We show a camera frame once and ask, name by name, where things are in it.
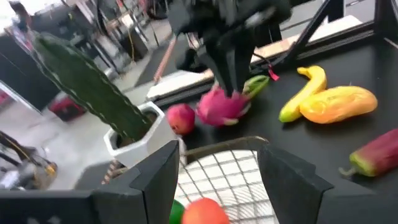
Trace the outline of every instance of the fake fruit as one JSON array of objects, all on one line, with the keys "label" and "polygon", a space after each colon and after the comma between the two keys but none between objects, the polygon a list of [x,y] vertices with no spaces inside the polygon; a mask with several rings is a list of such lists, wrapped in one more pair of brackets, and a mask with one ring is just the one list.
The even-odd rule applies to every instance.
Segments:
[{"label": "fake fruit", "polygon": [[300,67],[297,72],[310,79],[293,98],[291,98],[279,113],[279,121],[292,122],[301,117],[300,104],[307,97],[316,94],[326,88],[326,74],[324,69],[317,65],[308,68]]},{"label": "fake fruit", "polygon": [[234,92],[230,98],[219,86],[204,94],[197,104],[196,113],[200,120],[212,126],[229,126],[238,123],[238,118],[250,108],[249,98]]},{"label": "fake fruit", "polygon": [[173,201],[172,211],[169,216],[169,224],[181,224],[184,206],[177,200]]},{"label": "fake fruit", "polygon": [[398,129],[393,129],[349,155],[352,168],[343,175],[359,173],[375,177],[398,167]]},{"label": "fake fruit", "polygon": [[167,121],[175,134],[188,134],[195,127],[195,112],[185,103],[173,105],[167,110]]},{"label": "fake fruit", "polygon": [[229,224],[229,219],[217,202],[202,198],[187,207],[182,224]]},{"label": "fake fruit", "polygon": [[250,108],[250,100],[267,84],[269,77],[255,76],[244,83],[243,93],[234,92],[231,98],[215,83],[211,90],[204,94],[197,104],[196,113],[201,121],[213,126],[230,126],[238,123]]},{"label": "fake fruit", "polygon": [[310,121],[328,124],[372,112],[377,99],[369,90],[358,86],[338,86],[308,97],[300,112]]}]

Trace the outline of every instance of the dragon fruit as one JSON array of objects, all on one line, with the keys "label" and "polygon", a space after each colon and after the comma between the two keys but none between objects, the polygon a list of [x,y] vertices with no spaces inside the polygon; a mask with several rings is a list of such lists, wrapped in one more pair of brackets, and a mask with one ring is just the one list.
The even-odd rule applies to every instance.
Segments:
[{"label": "dragon fruit", "polygon": [[230,98],[224,90],[215,85],[204,94],[197,104],[196,113],[200,120],[212,126],[230,126],[238,123],[239,117],[250,108],[249,98],[234,92]]}]

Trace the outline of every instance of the red eggplant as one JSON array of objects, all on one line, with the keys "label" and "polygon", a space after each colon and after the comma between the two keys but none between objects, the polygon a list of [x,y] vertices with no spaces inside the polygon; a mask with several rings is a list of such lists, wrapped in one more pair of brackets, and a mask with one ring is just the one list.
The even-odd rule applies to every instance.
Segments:
[{"label": "red eggplant", "polygon": [[384,174],[398,167],[398,129],[393,129],[349,155],[352,168],[343,175],[355,173],[368,177]]}]

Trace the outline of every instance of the red cable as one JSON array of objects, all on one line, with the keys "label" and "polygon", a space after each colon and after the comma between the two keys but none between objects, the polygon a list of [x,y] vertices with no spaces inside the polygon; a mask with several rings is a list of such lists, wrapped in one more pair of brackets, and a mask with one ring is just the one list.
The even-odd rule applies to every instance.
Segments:
[{"label": "red cable", "polygon": [[174,49],[176,41],[177,41],[177,38],[176,38],[176,36],[174,36],[173,39],[169,43],[169,47],[167,47],[166,53],[164,53],[164,55],[163,55],[163,58],[159,64],[159,67],[157,67],[157,70],[154,75],[155,83],[157,83],[160,80],[160,78],[162,78],[164,69],[166,68],[167,62],[169,62],[169,59],[170,59],[171,53]]},{"label": "red cable", "polygon": [[116,3],[118,4],[119,8],[123,7],[123,2],[121,2],[121,0],[116,0]]}]

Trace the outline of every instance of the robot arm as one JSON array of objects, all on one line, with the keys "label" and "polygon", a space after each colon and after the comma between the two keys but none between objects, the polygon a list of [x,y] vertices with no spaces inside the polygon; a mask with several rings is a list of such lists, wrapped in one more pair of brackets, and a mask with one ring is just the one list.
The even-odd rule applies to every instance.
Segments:
[{"label": "robot arm", "polygon": [[192,63],[197,60],[210,68],[231,96],[242,92],[252,53],[261,47],[254,29],[283,22],[291,16],[290,9],[288,0],[177,0],[169,21],[176,35],[196,32],[203,38]]}]

